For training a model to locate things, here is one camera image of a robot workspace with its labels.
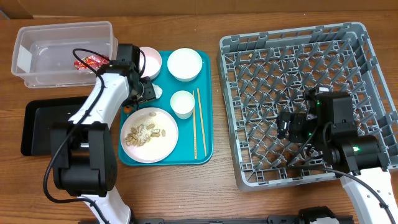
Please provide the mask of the pink bowl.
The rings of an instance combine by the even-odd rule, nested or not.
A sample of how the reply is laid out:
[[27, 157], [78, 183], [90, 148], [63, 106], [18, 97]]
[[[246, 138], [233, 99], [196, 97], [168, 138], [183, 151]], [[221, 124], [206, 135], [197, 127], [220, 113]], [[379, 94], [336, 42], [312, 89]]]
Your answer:
[[162, 57], [160, 53], [151, 47], [141, 47], [143, 53], [140, 53], [140, 71], [144, 71], [143, 77], [149, 77], [151, 80], [157, 78], [162, 66]]

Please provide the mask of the white cup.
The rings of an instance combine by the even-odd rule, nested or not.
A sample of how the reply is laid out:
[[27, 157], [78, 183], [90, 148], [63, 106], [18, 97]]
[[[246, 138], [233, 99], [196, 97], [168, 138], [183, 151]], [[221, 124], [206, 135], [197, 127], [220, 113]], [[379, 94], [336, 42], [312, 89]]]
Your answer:
[[193, 113], [195, 99], [190, 92], [180, 90], [172, 95], [170, 105], [180, 119], [188, 119]]

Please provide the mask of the pink plate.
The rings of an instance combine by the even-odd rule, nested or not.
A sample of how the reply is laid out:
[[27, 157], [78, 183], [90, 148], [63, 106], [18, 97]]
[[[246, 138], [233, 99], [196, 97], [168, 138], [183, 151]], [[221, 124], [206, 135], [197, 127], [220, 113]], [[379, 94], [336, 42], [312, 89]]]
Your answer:
[[[128, 146], [124, 138], [129, 132], [130, 125], [141, 116], [150, 112], [157, 113], [156, 121], [165, 129], [165, 137], [152, 138], [150, 142], [143, 146]], [[150, 164], [159, 162], [169, 156], [175, 149], [178, 142], [178, 126], [174, 118], [160, 108], [143, 108], [129, 115], [125, 120], [121, 132], [120, 143], [123, 151], [134, 161]]]

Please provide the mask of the white bowl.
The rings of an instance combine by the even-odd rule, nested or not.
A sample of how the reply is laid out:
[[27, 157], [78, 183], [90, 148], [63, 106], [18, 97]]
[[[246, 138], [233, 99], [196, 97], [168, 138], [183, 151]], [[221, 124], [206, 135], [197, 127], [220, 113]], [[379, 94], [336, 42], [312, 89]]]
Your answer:
[[174, 50], [168, 60], [167, 68], [174, 78], [181, 82], [190, 82], [200, 73], [203, 60], [200, 54], [189, 48]]

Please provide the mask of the red snack wrapper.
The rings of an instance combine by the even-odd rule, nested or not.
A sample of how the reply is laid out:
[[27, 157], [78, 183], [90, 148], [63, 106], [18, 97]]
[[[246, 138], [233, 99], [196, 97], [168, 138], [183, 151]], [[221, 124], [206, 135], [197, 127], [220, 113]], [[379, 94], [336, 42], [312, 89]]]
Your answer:
[[77, 58], [74, 62], [74, 66], [77, 70], [90, 69], [87, 67], [89, 65], [92, 69], [97, 70], [102, 65], [110, 63], [110, 59], [105, 55], [90, 55], [83, 58]]

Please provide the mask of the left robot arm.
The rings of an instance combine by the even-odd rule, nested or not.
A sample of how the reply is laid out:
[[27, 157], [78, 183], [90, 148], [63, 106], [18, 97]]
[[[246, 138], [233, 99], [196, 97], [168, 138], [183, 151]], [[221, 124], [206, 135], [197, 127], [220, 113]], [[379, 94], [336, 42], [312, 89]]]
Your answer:
[[132, 44], [119, 44], [114, 60], [93, 69], [96, 84], [81, 108], [50, 132], [51, 161], [43, 179], [53, 203], [84, 202], [99, 223], [134, 223], [132, 209], [117, 188], [118, 173], [110, 126], [120, 107], [155, 100], [144, 77], [146, 56]]

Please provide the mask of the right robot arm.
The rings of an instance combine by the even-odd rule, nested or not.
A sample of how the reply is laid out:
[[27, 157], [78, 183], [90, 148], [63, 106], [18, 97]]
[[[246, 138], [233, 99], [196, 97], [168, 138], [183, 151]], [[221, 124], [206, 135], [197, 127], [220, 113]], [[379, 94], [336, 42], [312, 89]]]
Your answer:
[[358, 134], [351, 95], [320, 87], [306, 90], [304, 99], [306, 113], [279, 113], [277, 137], [299, 143], [301, 151], [311, 145], [322, 152], [329, 166], [306, 169], [334, 173], [360, 223], [397, 223], [389, 158], [375, 136]]

